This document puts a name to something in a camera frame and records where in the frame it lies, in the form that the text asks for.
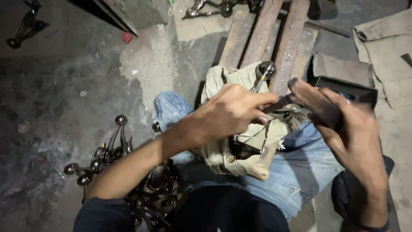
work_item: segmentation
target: red object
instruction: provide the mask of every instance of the red object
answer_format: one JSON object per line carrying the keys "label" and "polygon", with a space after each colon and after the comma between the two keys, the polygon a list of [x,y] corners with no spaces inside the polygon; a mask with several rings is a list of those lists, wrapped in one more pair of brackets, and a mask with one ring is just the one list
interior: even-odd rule
{"label": "red object", "polygon": [[131,33],[130,32],[123,32],[122,37],[123,37],[123,41],[125,43],[130,43],[130,41],[131,41]]}

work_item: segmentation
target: right hand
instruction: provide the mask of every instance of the right hand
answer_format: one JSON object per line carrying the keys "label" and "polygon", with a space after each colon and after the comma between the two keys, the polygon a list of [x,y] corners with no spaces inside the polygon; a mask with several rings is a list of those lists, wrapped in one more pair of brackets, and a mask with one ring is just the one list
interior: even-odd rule
{"label": "right hand", "polygon": [[388,176],[382,157],[379,124],[370,113],[348,103],[343,96],[319,89],[343,114],[338,133],[324,126],[315,116],[312,121],[338,162],[353,173],[366,190],[387,191]]}
{"label": "right hand", "polygon": [[253,93],[238,84],[225,84],[206,104],[177,124],[180,137],[187,149],[206,144],[211,140],[243,133],[250,123],[266,125],[265,113],[257,109],[277,103],[273,92]]}

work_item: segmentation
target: metal figurine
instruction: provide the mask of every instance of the metal figurine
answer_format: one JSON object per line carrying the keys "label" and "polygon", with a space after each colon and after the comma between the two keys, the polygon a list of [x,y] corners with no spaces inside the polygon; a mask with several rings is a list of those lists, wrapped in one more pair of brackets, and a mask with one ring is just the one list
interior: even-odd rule
{"label": "metal figurine", "polygon": [[49,26],[49,24],[44,21],[36,20],[37,11],[41,7],[38,0],[23,1],[31,8],[31,10],[24,15],[16,36],[14,38],[6,39],[7,45],[13,49],[21,47],[21,42],[35,36],[38,32]]}
{"label": "metal figurine", "polygon": [[[276,67],[272,61],[263,61],[256,66],[256,82],[250,89],[251,92],[259,92],[262,83],[269,80],[275,75]],[[262,150],[248,145],[238,140],[239,135],[229,136],[229,149],[232,156],[229,158],[229,163],[234,164],[236,160],[248,159],[253,155],[261,155]]]}
{"label": "metal figurine", "polygon": [[[97,148],[89,167],[80,168],[77,163],[70,163],[64,168],[65,174],[76,174],[79,176],[77,184],[83,186],[84,191],[95,175],[98,175],[116,160],[133,151],[132,137],[126,142],[124,135],[127,117],[123,114],[117,116],[115,123],[117,128],[110,138],[108,146],[106,147],[106,144],[102,143]],[[152,129],[154,130],[153,139],[162,133],[159,123],[154,123]],[[114,148],[119,131],[120,146]],[[166,221],[165,217],[174,209],[185,188],[186,183],[182,179],[177,167],[173,165],[172,160],[166,160],[154,167],[124,198],[132,209],[131,213],[135,219],[135,226],[138,227],[145,221],[149,231],[169,230],[171,225]]]}
{"label": "metal figurine", "polygon": [[[211,0],[195,0],[191,8],[186,10],[186,15],[182,19],[203,17],[215,14],[221,14],[224,18],[228,18],[233,14],[233,7],[236,4],[248,4],[251,12],[257,12],[262,0],[222,0],[220,4],[216,4]],[[200,10],[207,4],[215,7],[217,11],[200,12]]]}

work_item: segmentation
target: blue jeans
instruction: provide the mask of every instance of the blue jeans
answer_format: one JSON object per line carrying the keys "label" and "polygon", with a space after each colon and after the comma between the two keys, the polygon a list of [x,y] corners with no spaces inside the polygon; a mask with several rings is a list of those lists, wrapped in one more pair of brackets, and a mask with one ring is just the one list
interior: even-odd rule
{"label": "blue jeans", "polygon": [[[162,131],[193,111],[179,94],[165,91],[154,99]],[[193,189],[208,185],[232,185],[261,197],[280,210],[287,221],[296,216],[333,178],[343,170],[312,123],[284,138],[287,152],[276,152],[266,181],[243,175],[214,174],[198,155],[189,151],[172,157],[182,177]]]}

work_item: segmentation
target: dirty floor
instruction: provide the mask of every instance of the dirty floor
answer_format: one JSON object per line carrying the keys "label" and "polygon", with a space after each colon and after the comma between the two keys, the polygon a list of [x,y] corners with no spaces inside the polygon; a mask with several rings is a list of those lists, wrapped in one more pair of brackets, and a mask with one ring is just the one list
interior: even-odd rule
{"label": "dirty floor", "polygon": [[[28,8],[23,1],[0,3],[3,43]],[[194,106],[201,81],[216,63],[219,42],[228,35],[178,42],[171,17],[168,25],[141,30],[140,38],[126,45],[119,29],[69,2],[43,0],[42,5],[38,18],[50,27],[19,50],[0,46],[2,231],[72,231],[83,191],[76,177],[61,174],[64,166],[87,165],[96,147],[108,142],[119,114],[129,119],[126,136],[133,136],[135,147],[149,140],[152,100],[161,91],[180,93]],[[406,9],[407,0],[337,0],[337,6],[337,18],[322,22],[350,31]],[[358,59],[352,39],[327,31],[319,31],[316,51]],[[329,193],[330,186],[305,206],[291,231],[339,231]],[[398,204],[410,207],[409,200]]]}

